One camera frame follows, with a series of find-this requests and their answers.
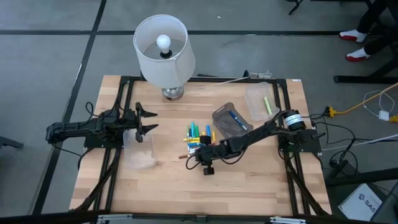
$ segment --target table lamp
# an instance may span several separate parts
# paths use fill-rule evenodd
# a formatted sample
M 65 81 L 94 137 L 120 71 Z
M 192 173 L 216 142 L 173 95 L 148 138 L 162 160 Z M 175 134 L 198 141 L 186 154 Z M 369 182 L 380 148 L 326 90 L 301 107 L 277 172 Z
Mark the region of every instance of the table lamp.
M 134 47 L 145 79 L 161 88 L 167 99 L 181 98 L 195 69 L 184 24 L 173 16 L 151 16 L 137 27 Z

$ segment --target wooden table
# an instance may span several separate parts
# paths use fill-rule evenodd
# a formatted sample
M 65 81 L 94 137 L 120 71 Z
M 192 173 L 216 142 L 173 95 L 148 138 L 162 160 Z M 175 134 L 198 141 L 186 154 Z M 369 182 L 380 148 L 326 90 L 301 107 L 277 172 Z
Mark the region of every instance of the wooden table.
M 106 75 L 99 91 L 95 113 L 110 109 L 116 98 L 120 76 Z M 248 83 L 228 83 L 205 90 L 202 82 L 188 82 L 185 94 L 178 101 L 166 100 L 159 89 L 147 82 L 134 82 L 131 105 L 141 102 L 147 111 L 158 113 L 144 118 L 143 124 L 159 124 L 151 131 L 157 165 L 147 170 L 128 169 L 123 153 L 119 163 L 112 212 L 177 213 L 212 215 L 291 215 L 285 165 L 278 156 L 277 137 L 269 137 L 249 147 L 235 165 L 214 162 L 215 175 L 204 176 L 203 168 L 186 170 L 187 153 L 182 141 L 191 121 L 204 130 L 212 125 L 211 114 L 227 102 L 232 102 L 246 121 L 257 128 L 263 122 L 251 120 L 244 100 Z M 300 80 L 287 80 L 291 107 L 302 116 L 308 115 L 307 103 Z M 221 134 L 216 130 L 216 138 Z M 104 149 L 94 149 L 82 160 L 70 208 L 83 202 L 98 182 Z M 313 154 L 301 153 L 306 185 L 324 210 L 331 212 L 319 161 Z M 100 208 L 104 208 L 107 186 L 103 190 Z M 296 186 L 298 207 L 302 211 Z

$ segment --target sneaker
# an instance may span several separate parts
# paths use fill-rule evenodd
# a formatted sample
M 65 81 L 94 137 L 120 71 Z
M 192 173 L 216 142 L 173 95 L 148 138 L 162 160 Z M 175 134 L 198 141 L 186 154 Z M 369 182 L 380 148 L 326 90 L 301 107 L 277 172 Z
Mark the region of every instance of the sneaker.
M 353 53 L 346 55 L 346 59 L 350 62 L 361 62 L 363 60 L 366 60 L 369 57 L 370 57 L 370 55 L 365 53 L 364 48 L 361 48 L 359 50 L 354 51 Z
M 355 30 L 340 32 L 339 37 L 343 40 L 355 40 L 362 43 L 368 34 L 363 34 Z

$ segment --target gray floor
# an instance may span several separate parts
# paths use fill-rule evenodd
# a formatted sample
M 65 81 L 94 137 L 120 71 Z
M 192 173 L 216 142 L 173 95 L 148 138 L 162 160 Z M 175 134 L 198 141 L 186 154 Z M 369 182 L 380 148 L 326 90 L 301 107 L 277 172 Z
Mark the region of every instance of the gray floor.
M 100 0 L 3 0 L 0 2 L 0 29 L 90 30 L 99 5 Z M 366 11 L 363 3 L 306 0 L 293 16 L 288 16 L 292 6 L 282 0 L 113 0 L 105 7 L 99 29 L 134 30 L 153 14 L 171 14 L 190 30 L 344 30 L 356 27 Z M 383 20 L 389 20 L 388 14 Z M 30 212 L 50 152 L 44 140 L 45 127 L 62 117 L 87 40 L 85 35 L 0 35 L 0 136 L 25 143 L 22 150 L 5 147 L 0 151 L 2 217 Z M 347 109 L 362 101 L 365 93 L 387 87 L 334 84 L 333 75 L 366 75 L 391 58 L 386 49 L 366 62 L 347 62 L 345 54 L 363 44 L 345 42 L 335 36 L 191 35 L 190 40 L 197 58 L 196 73 L 241 77 L 246 69 L 251 72 L 270 70 L 276 78 L 300 78 L 311 113 L 322 112 L 326 105 L 340 111 Z M 103 75 L 138 74 L 132 36 L 97 36 L 72 121 L 87 118 L 84 104 L 95 103 Z M 391 96 L 397 99 L 397 90 L 392 90 Z M 389 102 L 383 101 L 383 105 L 388 107 Z M 368 107 L 377 111 L 377 102 Z M 396 130 L 396 124 L 380 121 L 364 108 L 328 122 L 349 127 L 361 138 L 389 136 Z M 342 130 L 330 129 L 331 141 L 349 137 L 349 133 Z M 322 143 L 324 149 L 330 147 L 325 139 Z M 82 144 L 82 139 L 72 139 L 65 141 L 63 147 L 81 152 Z M 359 171 L 395 167 L 395 148 L 394 143 L 353 148 Z M 323 153 L 326 167 L 334 152 Z M 76 164 L 74 155 L 61 153 L 45 213 L 68 210 L 77 175 Z M 395 182 L 378 184 L 391 189 Z M 390 211 L 386 209 L 382 214 L 383 221 L 393 221 L 394 214 Z

